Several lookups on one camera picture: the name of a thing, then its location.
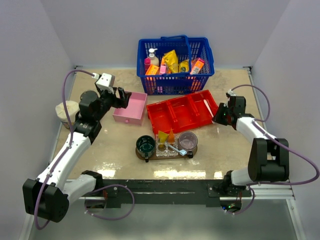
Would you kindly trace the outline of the translucent purple mug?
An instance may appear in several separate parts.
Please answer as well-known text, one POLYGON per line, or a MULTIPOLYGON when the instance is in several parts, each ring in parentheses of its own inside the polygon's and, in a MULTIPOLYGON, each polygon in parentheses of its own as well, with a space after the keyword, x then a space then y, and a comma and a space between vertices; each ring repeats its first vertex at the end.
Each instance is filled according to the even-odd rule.
POLYGON ((178 137, 178 149, 185 150, 187 157, 192 159, 198 149, 198 138, 191 131, 182 132, 178 137))

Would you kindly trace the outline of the dark green mug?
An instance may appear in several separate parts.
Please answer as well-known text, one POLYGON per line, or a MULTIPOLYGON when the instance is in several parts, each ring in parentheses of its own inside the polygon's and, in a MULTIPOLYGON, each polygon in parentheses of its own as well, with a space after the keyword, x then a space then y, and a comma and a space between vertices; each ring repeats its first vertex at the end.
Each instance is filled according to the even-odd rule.
POLYGON ((156 151, 155 139, 149 135, 139 137, 136 141, 136 150, 145 162, 148 163, 156 151))

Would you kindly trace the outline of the light blue toothbrush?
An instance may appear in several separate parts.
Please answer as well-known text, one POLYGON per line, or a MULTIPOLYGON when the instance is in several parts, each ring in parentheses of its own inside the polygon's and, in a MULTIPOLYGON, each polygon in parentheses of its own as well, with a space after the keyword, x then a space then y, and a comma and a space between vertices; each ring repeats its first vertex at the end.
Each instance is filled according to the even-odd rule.
POLYGON ((179 150, 178 148, 172 146, 171 144, 166 144, 166 146, 174 151, 176 151, 177 153, 179 153, 181 156, 185 156, 187 155, 187 151, 184 149, 179 150))

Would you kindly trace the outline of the clear acrylic toothbrush holder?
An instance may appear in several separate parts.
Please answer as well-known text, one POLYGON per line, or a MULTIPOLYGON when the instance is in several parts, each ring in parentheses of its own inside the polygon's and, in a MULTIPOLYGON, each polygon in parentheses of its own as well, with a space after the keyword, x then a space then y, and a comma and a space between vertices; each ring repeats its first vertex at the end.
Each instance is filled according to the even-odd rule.
POLYGON ((163 146, 160 146, 158 143, 158 134, 155 135, 155 154, 157 157, 164 156, 177 156, 179 153, 174 151, 173 149, 166 146, 166 144, 170 144, 175 148, 178 148, 178 141, 175 139, 174 143, 168 143, 167 140, 163 146))

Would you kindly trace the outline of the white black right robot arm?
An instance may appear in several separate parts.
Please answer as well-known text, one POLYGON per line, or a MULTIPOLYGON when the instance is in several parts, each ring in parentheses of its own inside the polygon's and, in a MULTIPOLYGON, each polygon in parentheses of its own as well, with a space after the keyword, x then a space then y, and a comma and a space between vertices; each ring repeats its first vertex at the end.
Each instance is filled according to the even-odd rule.
POLYGON ((278 183, 289 179, 289 151, 279 146, 288 147, 288 141, 267 136, 268 133, 257 124, 254 116, 246 113, 245 97, 229 95, 227 103, 219 104, 213 122, 232 126, 251 143, 248 166, 228 171, 221 183, 212 187, 215 192, 233 197, 250 184, 278 183))

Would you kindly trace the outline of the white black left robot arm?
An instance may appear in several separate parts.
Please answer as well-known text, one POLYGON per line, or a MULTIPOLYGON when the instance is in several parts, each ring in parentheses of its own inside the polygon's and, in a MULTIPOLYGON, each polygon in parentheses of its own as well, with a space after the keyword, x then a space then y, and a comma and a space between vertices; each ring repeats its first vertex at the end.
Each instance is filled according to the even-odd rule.
POLYGON ((126 109, 131 95, 121 87, 114 87, 112 91, 87 90, 81 94, 73 130, 62 149, 36 179, 28 178, 22 186, 26 213, 58 223, 77 199, 88 193, 99 196, 103 192, 100 173, 86 170, 72 182, 67 182, 67 178, 97 138, 104 115, 110 108, 126 109))

